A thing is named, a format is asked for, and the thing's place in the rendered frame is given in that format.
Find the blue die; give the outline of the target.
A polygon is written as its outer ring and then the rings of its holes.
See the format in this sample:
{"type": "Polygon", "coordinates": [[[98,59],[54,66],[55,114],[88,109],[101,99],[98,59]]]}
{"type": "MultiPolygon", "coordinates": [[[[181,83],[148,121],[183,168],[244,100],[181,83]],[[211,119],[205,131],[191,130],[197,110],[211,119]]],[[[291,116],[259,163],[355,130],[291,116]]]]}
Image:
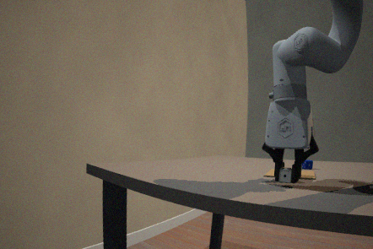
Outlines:
{"type": "Polygon", "coordinates": [[[302,169],[310,170],[312,169],[313,161],[312,160],[305,160],[302,164],[302,169]]]}

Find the tan mat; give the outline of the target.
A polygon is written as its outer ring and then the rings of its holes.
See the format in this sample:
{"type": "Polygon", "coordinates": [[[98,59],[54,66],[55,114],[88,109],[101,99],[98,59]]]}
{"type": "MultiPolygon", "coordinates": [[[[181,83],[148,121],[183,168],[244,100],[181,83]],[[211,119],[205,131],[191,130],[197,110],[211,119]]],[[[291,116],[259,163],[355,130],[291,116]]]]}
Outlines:
{"type": "MultiPolygon", "coordinates": [[[[271,169],[267,174],[264,175],[265,177],[275,177],[274,176],[274,169],[271,169]]],[[[314,171],[301,171],[301,178],[306,180],[315,180],[314,171]]]]}

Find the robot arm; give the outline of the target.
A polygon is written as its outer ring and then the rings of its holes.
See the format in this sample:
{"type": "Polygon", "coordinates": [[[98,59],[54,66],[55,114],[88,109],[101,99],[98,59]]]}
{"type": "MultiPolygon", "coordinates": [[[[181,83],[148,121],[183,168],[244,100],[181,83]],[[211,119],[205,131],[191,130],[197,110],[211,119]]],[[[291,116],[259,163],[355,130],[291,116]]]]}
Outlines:
{"type": "Polygon", "coordinates": [[[364,0],[330,2],[333,20],[328,36],[315,28],[305,27],[287,40],[274,44],[274,89],[269,93],[270,99],[296,97],[307,100],[305,66],[324,73],[336,73],[348,61],[359,38],[364,0]]]}

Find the white die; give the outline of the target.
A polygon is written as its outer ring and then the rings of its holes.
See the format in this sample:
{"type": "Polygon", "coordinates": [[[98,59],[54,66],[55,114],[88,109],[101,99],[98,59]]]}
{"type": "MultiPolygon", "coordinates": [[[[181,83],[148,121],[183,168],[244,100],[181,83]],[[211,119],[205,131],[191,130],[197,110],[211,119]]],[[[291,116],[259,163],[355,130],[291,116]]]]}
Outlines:
{"type": "Polygon", "coordinates": [[[279,169],[279,182],[292,183],[291,182],[292,168],[284,167],[279,169]]]}

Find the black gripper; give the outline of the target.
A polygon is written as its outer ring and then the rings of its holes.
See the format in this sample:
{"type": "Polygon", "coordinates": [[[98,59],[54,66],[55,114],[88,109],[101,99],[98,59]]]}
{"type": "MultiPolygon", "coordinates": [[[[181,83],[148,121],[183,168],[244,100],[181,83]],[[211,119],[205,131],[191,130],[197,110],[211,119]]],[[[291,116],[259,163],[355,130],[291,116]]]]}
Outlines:
{"type": "Polygon", "coordinates": [[[313,138],[311,104],[308,100],[286,97],[270,103],[262,149],[269,153],[275,163],[275,181],[278,181],[279,169],[284,168],[284,149],[294,149],[295,163],[292,165],[291,182],[299,181],[302,163],[319,151],[313,138]],[[310,149],[304,152],[308,144],[310,145],[306,149],[310,149]]]}

